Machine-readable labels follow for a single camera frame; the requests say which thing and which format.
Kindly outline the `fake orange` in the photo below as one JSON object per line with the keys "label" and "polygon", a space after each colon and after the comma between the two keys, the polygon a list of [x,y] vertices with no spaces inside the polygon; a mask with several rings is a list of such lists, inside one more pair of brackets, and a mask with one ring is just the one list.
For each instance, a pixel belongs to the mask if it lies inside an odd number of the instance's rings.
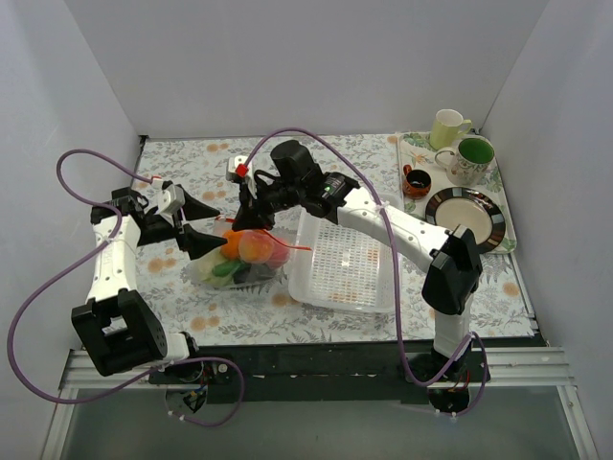
{"label": "fake orange", "polygon": [[226,243],[220,247],[220,253],[228,260],[237,260],[239,258],[239,243],[242,239],[243,231],[227,230],[222,237]]}

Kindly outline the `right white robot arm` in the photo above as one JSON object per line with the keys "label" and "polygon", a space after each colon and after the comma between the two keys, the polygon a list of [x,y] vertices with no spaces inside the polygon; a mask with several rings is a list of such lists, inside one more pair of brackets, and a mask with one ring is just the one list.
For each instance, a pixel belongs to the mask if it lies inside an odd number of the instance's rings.
{"label": "right white robot arm", "polygon": [[227,163],[227,180],[239,186],[234,230],[271,230],[277,213],[300,206],[315,218],[389,246],[394,262],[409,259],[425,275],[421,295],[436,313],[431,351],[436,374],[430,381],[452,381],[465,373],[474,338],[469,307],[483,272],[472,231],[464,226],[448,230],[384,204],[360,172],[323,172],[296,140],[280,143],[270,157],[274,174],[252,171],[248,156]]}

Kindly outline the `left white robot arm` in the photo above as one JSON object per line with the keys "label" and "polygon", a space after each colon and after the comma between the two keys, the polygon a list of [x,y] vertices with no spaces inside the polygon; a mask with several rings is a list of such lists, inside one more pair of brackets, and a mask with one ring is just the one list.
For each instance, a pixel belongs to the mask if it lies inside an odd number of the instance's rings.
{"label": "left white robot arm", "polygon": [[204,361],[196,354],[194,339],[166,330],[139,292],[136,256],[142,246],[167,241],[175,241],[193,260],[210,253],[226,240],[200,233],[191,223],[219,214],[170,181],[163,182],[156,205],[137,191],[122,188],[93,206],[90,222],[100,251],[86,301],[72,310],[71,321],[102,376],[147,364],[170,365],[185,383],[202,376]]}

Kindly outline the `clear zip top bag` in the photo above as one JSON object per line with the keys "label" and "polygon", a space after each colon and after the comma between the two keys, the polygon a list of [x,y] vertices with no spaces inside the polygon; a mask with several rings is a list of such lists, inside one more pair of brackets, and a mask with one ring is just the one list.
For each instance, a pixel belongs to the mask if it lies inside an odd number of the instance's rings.
{"label": "clear zip top bag", "polygon": [[216,218],[214,234],[226,243],[187,265],[193,283],[214,289],[254,287],[283,274],[292,257],[312,253],[283,229],[235,231],[233,222]]}

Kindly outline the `fake peach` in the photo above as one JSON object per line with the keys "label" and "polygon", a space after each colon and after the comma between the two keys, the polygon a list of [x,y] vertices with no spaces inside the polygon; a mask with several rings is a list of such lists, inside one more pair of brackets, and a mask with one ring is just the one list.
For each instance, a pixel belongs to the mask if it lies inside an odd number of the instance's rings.
{"label": "fake peach", "polygon": [[271,258],[274,246],[267,235],[245,231],[238,242],[238,255],[248,264],[264,264]]}
{"label": "fake peach", "polygon": [[291,250],[283,244],[274,242],[273,250],[266,264],[269,268],[276,270],[287,263],[291,255]]}

